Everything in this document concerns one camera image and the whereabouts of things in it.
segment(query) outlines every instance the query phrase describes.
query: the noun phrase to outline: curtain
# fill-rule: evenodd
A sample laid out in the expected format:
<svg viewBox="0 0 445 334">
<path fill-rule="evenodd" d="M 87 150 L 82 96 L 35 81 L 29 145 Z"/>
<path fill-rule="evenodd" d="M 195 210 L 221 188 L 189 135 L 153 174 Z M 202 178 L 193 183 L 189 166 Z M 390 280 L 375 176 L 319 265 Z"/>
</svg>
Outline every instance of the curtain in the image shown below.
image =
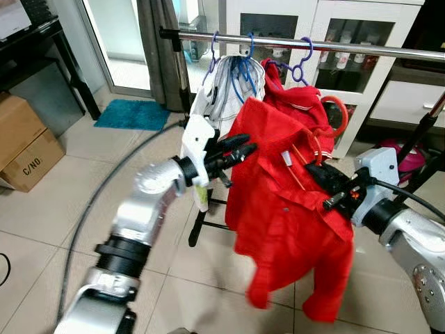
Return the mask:
<svg viewBox="0 0 445 334">
<path fill-rule="evenodd" d="M 159 36 L 160 26 L 165 29 L 178 29 L 173 2 L 137 0 L 137 4 L 140 34 L 153 98 L 170 111 L 182 111 L 172 42 Z"/>
</svg>

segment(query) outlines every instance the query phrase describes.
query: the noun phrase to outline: horizontal metal rod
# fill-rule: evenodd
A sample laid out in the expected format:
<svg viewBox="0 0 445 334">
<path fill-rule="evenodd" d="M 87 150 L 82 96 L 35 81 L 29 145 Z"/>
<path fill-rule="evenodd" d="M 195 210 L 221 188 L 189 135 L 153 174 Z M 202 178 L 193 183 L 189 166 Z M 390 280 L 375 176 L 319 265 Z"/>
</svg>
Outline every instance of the horizontal metal rod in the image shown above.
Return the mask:
<svg viewBox="0 0 445 334">
<path fill-rule="evenodd" d="M 182 40 L 206 40 L 211 42 L 211 33 L 189 33 L 179 32 Z M 217 35 L 216 42 L 229 44 L 250 45 L 252 40 L 248 36 Z M 286 38 L 265 38 L 255 37 L 254 44 L 259 47 L 283 47 L 286 49 L 309 49 L 309 43 L 304 40 L 290 40 Z M 351 54 L 370 54 L 373 56 L 389 56 L 404 59 L 415 59 L 418 61 L 438 61 L 445 63 L 445 53 L 435 51 L 422 51 L 413 49 L 401 49 L 398 47 L 379 47 L 375 45 L 341 44 L 336 42 L 312 42 L 314 50 L 320 51 L 340 51 Z"/>
</svg>

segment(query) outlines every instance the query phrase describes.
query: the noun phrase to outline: black table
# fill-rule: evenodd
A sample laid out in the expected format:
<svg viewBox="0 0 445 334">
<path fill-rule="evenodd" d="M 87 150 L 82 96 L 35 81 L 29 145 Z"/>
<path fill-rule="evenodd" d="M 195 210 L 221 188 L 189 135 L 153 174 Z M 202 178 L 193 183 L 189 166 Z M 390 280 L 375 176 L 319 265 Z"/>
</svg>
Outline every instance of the black table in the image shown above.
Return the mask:
<svg viewBox="0 0 445 334">
<path fill-rule="evenodd" d="M 0 42 L 0 64 L 17 58 L 23 59 L 28 55 L 32 58 L 33 52 L 31 52 L 31 50 L 38 48 L 39 45 L 46 43 L 49 39 L 54 41 L 54 44 L 71 76 L 69 85 L 71 88 L 77 89 L 92 119 L 97 120 L 101 113 L 85 79 L 83 78 L 82 71 L 72 53 L 58 18 L 54 18 L 39 27 L 31 28 L 28 31 L 16 33 L 5 42 Z"/>
</svg>

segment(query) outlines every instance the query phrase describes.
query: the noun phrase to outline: red jacket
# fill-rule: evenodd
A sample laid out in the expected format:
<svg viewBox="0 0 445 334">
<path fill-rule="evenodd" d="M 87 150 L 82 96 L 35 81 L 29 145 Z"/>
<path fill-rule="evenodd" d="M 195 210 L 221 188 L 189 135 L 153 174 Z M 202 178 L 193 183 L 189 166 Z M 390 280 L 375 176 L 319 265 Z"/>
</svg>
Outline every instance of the red jacket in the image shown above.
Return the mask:
<svg viewBox="0 0 445 334">
<path fill-rule="evenodd" d="M 307 97 L 305 103 L 312 110 L 323 109 L 315 88 L 292 89 L 292 94 Z M 321 203 L 329 196 L 295 157 L 292 168 L 306 191 L 284 163 L 281 152 L 290 152 L 291 144 L 307 161 L 314 158 L 298 118 L 297 112 L 278 110 L 252 98 L 243 105 L 229 136 L 250 134 L 259 149 L 233 167 L 225 220 L 237 233 L 235 251 L 256 262 L 247 291 L 254 306 L 265 308 L 269 292 L 315 268 L 315 290 L 303 310 L 313 320 L 334 321 L 352 264 L 353 231 L 338 212 L 323 209 Z M 320 142 L 332 150 L 333 142 L 321 138 Z"/>
</svg>

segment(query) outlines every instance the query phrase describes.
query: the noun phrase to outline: cable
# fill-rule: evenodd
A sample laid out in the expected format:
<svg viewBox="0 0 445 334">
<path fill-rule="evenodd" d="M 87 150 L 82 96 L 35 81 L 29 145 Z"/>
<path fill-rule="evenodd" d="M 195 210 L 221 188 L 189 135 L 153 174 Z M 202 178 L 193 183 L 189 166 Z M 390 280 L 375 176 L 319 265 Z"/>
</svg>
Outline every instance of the cable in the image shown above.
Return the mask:
<svg viewBox="0 0 445 334">
<path fill-rule="evenodd" d="M 86 203 L 85 209 L 82 212 L 82 215 L 80 216 L 79 220 L 77 221 L 76 230 L 74 231 L 74 235 L 71 240 L 70 247 L 68 248 L 68 254 L 65 261 L 65 271 L 63 273 L 63 281 L 62 281 L 62 287 L 60 290 L 60 299 L 58 304 L 58 311 L 57 311 L 57 324 L 62 319 L 63 316 L 63 306 L 65 304 L 65 296 L 67 293 L 67 285 L 68 285 L 68 277 L 70 275 L 70 266 L 72 261 L 72 253 L 74 250 L 74 247 L 76 246 L 77 239 L 79 238 L 80 232 L 82 230 L 82 227 L 90 213 L 90 210 L 92 206 L 95 204 L 96 199 L 99 197 L 101 192 L 104 190 L 105 186 L 115 177 L 116 173 L 132 158 L 135 153 L 137 153 L 141 148 L 145 147 L 148 143 L 153 141 L 155 138 L 160 136 L 161 134 L 173 129 L 174 127 L 183 125 L 183 121 L 176 122 L 175 124 L 171 124 L 167 126 L 166 128 L 162 129 L 161 131 L 158 131 L 153 136 L 150 136 L 149 138 L 145 139 L 141 144 L 139 144 L 134 150 L 132 150 L 129 154 L 127 154 L 114 168 L 113 170 L 108 174 L 107 177 L 102 181 L 102 183 L 96 188 L 93 195 L 90 197 L 89 201 Z"/>
<path fill-rule="evenodd" d="M 371 178 L 371 183 L 377 184 L 378 186 L 383 186 L 384 188 L 391 189 L 392 191 L 401 193 L 401 194 L 405 195 L 406 197 L 411 198 L 412 200 L 415 200 L 420 205 L 423 205 L 424 207 L 429 209 L 431 212 L 433 212 L 436 216 L 438 216 L 441 220 L 443 220 L 443 222 L 445 222 L 445 214 L 441 213 L 434 205 L 428 203 L 427 201 L 421 199 L 420 197 L 414 195 L 413 193 L 410 193 L 398 186 L 393 186 L 390 183 L 386 183 L 384 181 L 378 180 L 374 177 Z"/>
<path fill-rule="evenodd" d="M 5 284 L 6 280 L 7 280 L 8 277 L 9 277 L 9 274 L 11 273 L 11 262 L 10 262 L 10 260 L 8 259 L 8 257 L 6 256 L 6 254 L 0 253 L 0 256 L 3 256 L 3 257 L 5 258 L 5 260 L 6 260 L 6 264 L 8 265 L 8 270 L 7 270 L 7 272 L 6 272 L 6 276 L 5 276 L 5 278 L 0 282 L 0 286 L 2 286 L 3 284 Z"/>
</svg>

